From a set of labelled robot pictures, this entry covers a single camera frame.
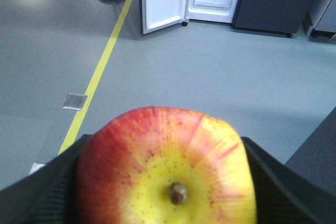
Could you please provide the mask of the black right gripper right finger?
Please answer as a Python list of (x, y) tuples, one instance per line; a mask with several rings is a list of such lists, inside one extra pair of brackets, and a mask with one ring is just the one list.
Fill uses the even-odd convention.
[(335, 223), (335, 196), (242, 137), (254, 183), (258, 223)]

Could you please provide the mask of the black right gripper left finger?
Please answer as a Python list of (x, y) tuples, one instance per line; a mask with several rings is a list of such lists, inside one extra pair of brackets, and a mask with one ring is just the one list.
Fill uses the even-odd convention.
[(44, 167), (1, 190), (1, 223), (79, 223), (75, 200), (83, 135)]

